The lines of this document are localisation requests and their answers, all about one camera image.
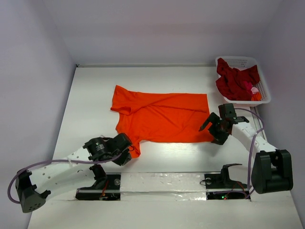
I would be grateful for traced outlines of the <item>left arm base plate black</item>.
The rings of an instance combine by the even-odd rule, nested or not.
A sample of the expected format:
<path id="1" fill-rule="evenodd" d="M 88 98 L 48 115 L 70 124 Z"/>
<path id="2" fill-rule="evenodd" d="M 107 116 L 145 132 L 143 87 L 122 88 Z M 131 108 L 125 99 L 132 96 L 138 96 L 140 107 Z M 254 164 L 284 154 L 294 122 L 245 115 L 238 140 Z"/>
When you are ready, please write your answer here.
<path id="1" fill-rule="evenodd" d="M 100 200 L 117 201 L 121 199 L 120 192 L 121 174 L 108 174 L 104 184 L 97 188 L 94 184 L 91 187 L 78 188 L 75 198 L 77 200 Z"/>

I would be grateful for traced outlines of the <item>orange t shirt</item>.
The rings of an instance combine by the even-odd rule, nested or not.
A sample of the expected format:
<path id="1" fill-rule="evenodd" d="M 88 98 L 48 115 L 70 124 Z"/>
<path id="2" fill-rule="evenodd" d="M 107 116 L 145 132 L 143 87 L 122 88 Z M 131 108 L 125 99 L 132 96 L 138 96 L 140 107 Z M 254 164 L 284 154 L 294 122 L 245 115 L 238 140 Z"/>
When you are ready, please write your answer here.
<path id="1" fill-rule="evenodd" d="M 150 94 L 115 87 L 111 110 L 119 114 L 118 133 L 132 142 L 132 158 L 141 154 L 140 142 L 211 142 L 212 135 L 200 131 L 210 111 L 206 94 Z"/>

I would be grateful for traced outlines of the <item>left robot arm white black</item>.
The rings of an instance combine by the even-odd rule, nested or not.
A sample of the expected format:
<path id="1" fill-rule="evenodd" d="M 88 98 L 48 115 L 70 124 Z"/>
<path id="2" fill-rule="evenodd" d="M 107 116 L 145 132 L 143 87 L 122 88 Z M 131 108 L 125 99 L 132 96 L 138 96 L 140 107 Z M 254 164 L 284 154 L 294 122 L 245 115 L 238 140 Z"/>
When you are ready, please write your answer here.
<path id="1" fill-rule="evenodd" d="M 43 161 L 17 172 L 10 182 L 15 186 L 23 213 L 33 212 L 46 201 L 76 190 L 77 200 L 118 200 L 119 173 L 107 175 L 103 163 L 119 166 L 131 160 L 132 142 L 120 133 L 114 138 L 97 137 L 63 159 Z"/>

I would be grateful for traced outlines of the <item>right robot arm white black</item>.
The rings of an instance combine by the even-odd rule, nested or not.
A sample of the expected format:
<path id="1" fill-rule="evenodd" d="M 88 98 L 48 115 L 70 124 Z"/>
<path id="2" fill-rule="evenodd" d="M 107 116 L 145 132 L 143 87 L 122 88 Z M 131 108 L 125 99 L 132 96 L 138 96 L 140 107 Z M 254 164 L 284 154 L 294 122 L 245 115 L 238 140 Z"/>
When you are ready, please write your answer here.
<path id="1" fill-rule="evenodd" d="M 231 135 L 248 150 L 248 190 L 258 194 L 290 191 L 294 186 L 291 154 L 259 136 L 262 130 L 254 130 L 246 117 L 238 116 L 233 104 L 218 108 L 219 114 L 211 113 L 199 130 L 207 129 L 217 145 Z"/>

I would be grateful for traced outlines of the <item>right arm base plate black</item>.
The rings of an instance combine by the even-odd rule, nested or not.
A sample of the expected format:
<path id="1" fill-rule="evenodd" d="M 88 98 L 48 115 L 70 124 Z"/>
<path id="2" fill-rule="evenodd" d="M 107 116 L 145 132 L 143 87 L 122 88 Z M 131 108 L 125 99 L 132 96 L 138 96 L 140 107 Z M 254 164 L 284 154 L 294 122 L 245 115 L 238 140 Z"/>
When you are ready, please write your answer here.
<path id="1" fill-rule="evenodd" d="M 221 173 L 207 173 L 200 182 L 205 186 L 207 200 L 250 199 L 247 185 L 224 177 Z"/>

